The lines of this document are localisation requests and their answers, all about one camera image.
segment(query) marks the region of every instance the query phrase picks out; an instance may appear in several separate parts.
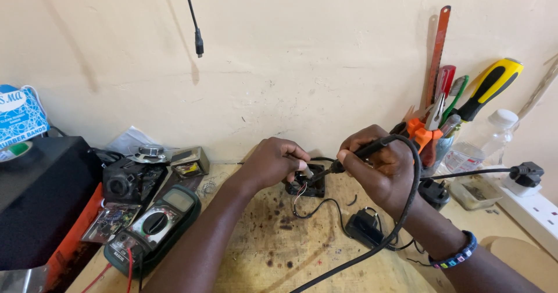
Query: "screwdriver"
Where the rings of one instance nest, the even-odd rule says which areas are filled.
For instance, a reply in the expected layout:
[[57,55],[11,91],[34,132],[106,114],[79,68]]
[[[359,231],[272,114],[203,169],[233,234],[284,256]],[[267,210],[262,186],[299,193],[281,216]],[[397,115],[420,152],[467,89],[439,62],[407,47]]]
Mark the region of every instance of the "screwdriver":
[[472,121],[486,103],[515,81],[521,71],[523,71],[523,64],[520,61],[505,58],[496,62],[480,79],[473,95],[457,111],[461,120],[463,122]]
[[[394,141],[396,136],[397,135],[392,134],[392,135],[377,139],[377,140],[369,143],[368,145],[366,145],[364,147],[361,147],[359,150],[354,152],[354,154],[357,157],[359,157],[361,160],[364,161],[368,158],[368,156],[370,156],[371,154],[377,152],[378,150],[386,147],[390,142]],[[343,173],[343,172],[345,172],[345,168],[341,164],[341,161],[339,161],[339,159],[335,159],[335,161],[331,163],[331,166],[327,170],[315,174],[306,184],[307,185],[312,185],[316,181],[318,181],[318,179],[321,179],[322,177],[324,177],[325,175],[328,175],[330,173]]]

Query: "electrical socket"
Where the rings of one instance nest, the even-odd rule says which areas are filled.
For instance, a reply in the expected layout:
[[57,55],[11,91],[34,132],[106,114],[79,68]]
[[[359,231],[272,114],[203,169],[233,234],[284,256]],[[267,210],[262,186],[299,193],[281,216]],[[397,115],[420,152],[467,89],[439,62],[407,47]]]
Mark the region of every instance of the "electrical socket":
[[497,203],[558,260],[558,207],[539,193],[526,197],[515,195],[502,185],[502,179],[509,176],[507,172],[487,173],[482,176],[499,188],[502,198]]

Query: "plastic bottle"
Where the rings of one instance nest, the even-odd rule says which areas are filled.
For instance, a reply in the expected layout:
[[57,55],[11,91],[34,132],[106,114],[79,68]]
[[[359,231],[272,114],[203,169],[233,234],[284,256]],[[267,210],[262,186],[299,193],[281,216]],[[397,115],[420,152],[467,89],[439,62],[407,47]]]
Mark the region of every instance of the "plastic bottle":
[[475,170],[512,140],[511,128],[518,120],[515,113],[499,109],[484,121],[464,125],[460,141],[452,145],[439,171],[449,174]]

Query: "yellow screwdriver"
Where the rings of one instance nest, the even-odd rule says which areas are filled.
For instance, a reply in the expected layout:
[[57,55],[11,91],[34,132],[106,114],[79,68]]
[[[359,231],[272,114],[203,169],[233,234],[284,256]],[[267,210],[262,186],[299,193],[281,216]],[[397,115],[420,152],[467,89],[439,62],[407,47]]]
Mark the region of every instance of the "yellow screwdriver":
[[521,71],[523,71],[523,64],[520,61],[505,58],[496,62],[480,78],[471,98],[457,111],[461,120],[463,122],[472,121],[486,103],[498,96],[515,81]]

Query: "green toothbrush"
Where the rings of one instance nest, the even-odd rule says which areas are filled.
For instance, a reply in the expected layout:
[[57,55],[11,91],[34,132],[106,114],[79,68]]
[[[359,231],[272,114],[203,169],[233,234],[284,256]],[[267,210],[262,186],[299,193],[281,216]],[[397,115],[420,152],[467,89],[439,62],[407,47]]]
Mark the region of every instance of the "green toothbrush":
[[454,81],[453,85],[451,86],[449,96],[455,96],[455,98],[451,102],[448,109],[446,109],[442,113],[442,122],[441,122],[440,126],[442,126],[446,122],[446,120],[448,119],[451,110],[455,107],[455,104],[457,103],[457,100],[459,99],[459,97],[461,97],[461,94],[463,94],[463,90],[465,90],[465,86],[467,86],[468,82],[469,82],[469,76],[462,76],[462,77],[460,77],[460,78],[458,78],[457,80]]

